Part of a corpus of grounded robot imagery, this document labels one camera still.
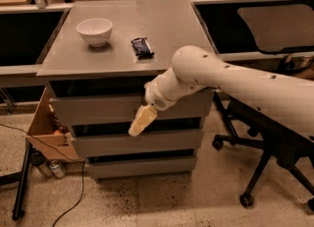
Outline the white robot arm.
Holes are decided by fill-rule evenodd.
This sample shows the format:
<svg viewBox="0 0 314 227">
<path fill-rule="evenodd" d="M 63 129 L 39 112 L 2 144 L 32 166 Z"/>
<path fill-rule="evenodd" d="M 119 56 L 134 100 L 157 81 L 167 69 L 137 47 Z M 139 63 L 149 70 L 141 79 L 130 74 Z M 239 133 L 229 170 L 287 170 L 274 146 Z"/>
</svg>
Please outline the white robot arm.
<svg viewBox="0 0 314 227">
<path fill-rule="evenodd" d="M 241 101 L 299 135 L 314 134 L 314 82 L 222 61 L 217 55 L 188 45 L 177 50 L 171 67 L 145 85 L 129 134 L 136 137 L 157 117 L 187 95 L 213 87 Z"/>
</svg>

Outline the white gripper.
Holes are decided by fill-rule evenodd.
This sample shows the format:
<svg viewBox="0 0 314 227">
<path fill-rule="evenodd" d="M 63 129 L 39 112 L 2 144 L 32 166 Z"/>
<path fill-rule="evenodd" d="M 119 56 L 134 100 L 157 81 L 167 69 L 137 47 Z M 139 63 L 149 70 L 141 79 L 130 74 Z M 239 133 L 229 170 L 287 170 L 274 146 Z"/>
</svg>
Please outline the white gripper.
<svg viewBox="0 0 314 227">
<path fill-rule="evenodd" d="M 133 137 L 142 133 L 157 118 L 157 110 L 165 111 L 176 104 L 175 101 L 168 100 L 163 96 L 155 81 L 146 83 L 144 88 L 144 97 L 148 105 L 141 105 L 136 112 L 129 128 L 129 134 Z"/>
</svg>

